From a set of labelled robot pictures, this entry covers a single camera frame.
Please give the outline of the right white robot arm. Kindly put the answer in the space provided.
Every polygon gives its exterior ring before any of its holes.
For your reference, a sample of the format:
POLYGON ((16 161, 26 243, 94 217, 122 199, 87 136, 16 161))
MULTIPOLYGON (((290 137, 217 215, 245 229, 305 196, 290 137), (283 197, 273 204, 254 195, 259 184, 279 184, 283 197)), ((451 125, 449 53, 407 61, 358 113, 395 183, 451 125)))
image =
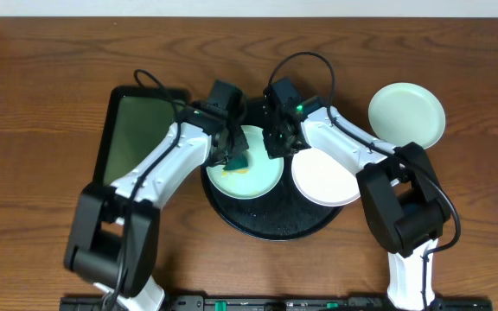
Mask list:
POLYGON ((321 97, 267 95, 265 110, 265 147, 271 158, 315 148, 355 176, 368 228, 388 253, 392 305, 432 309, 432 258, 453 245, 438 240, 444 224, 459 218, 425 150, 369 135, 321 97))

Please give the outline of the light green plate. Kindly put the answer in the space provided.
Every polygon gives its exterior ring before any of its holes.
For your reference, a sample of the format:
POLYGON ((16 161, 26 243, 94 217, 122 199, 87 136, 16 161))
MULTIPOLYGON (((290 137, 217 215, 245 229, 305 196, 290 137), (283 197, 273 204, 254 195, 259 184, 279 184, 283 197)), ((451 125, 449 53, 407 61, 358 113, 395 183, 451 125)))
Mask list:
POLYGON ((383 141, 400 147, 414 142, 424 149, 440 140, 446 126, 439 99, 426 88, 406 82, 377 91, 368 106, 368 120, 383 141))
POLYGON ((242 125, 249 149, 244 152, 248 167, 226 171, 224 165, 207 167, 206 173, 213 186, 222 194, 238 200, 251 200, 270 192, 284 171, 284 159, 270 159, 265 150, 263 130, 253 125, 242 125))

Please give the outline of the green yellow sponge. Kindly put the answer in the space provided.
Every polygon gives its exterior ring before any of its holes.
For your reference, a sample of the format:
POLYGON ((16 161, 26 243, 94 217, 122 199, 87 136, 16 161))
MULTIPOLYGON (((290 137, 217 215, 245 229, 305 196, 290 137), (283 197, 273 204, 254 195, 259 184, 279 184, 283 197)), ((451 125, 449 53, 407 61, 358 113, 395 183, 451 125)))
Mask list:
POLYGON ((236 157, 230 158, 224 165, 224 171, 237 171, 249 167, 249 161, 246 154, 242 153, 236 157))

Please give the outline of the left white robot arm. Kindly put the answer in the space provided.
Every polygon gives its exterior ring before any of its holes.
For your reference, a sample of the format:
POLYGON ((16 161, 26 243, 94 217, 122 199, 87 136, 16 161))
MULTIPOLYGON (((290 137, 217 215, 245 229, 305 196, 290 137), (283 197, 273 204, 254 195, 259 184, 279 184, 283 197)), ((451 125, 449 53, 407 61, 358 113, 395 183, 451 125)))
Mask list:
POLYGON ((161 211, 201 165, 227 164, 248 148, 240 124, 246 105, 217 101, 181 107, 163 140, 130 172, 80 193, 65 267, 105 288, 90 310, 158 310, 164 294, 152 277, 161 211))

